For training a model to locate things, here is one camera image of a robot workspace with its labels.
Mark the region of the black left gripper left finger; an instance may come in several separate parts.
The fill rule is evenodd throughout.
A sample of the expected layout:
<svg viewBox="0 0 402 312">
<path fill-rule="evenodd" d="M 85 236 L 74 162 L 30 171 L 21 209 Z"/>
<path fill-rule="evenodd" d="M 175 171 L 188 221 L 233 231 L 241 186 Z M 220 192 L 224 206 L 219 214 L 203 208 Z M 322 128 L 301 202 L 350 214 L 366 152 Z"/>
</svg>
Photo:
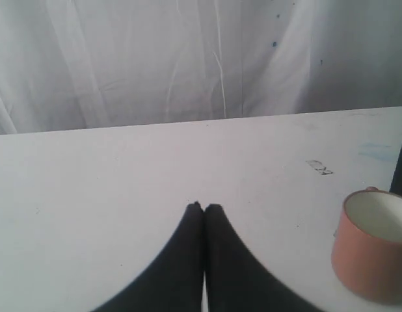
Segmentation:
<svg viewBox="0 0 402 312">
<path fill-rule="evenodd" d="M 201 311 L 204 259 L 204 212 L 196 201 L 150 265 L 96 311 Z"/>
</svg>

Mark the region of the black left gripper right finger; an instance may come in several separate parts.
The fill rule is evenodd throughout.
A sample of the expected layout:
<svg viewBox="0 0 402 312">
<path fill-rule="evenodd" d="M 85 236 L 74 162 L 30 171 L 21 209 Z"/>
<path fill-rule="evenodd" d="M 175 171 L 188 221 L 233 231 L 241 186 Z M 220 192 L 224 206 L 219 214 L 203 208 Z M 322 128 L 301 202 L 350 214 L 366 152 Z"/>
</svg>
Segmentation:
<svg viewBox="0 0 402 312">
<path fill-rule="evenodd" d="M 319 311 L 252 255 L 221 205 L 204 210 L 204 244 L 209 311 Z"/>
</svg>

